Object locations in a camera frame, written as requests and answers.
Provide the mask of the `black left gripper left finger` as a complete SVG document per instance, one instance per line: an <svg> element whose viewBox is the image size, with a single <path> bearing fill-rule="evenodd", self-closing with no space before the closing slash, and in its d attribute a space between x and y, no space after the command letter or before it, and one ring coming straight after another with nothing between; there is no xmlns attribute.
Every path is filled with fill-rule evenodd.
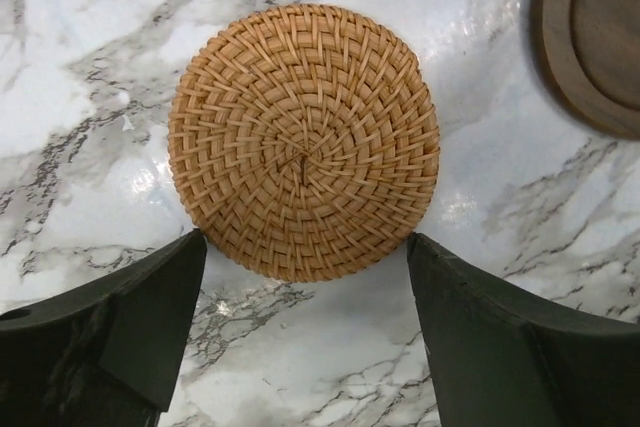
<svg viewBox="0 0 640 427"><path fill-rule="evenodd" d="M169 409L207 247L193 230L1 316L4 426L155 426Z"/></svg>

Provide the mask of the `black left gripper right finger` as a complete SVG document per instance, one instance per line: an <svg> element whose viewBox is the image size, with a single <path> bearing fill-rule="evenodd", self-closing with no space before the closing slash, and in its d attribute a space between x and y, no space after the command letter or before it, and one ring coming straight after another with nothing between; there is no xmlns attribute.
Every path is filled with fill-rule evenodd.
<svg viewBox="0 0 640 427"><path fill-rule="evenodd" d="M638 325L531 294L423 234L407 262L442 425L638 425Z"/></svg>

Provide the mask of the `dark walnut wood coaster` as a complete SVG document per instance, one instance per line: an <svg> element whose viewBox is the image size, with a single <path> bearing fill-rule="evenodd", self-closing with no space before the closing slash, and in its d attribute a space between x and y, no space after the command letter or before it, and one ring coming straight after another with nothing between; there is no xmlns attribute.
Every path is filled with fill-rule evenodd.
<svg viewBox="0 0 640 427"><path fill-rule="evenodd" d="M639 0L531 0L536 69L589 127L639 137Z"/></svg>

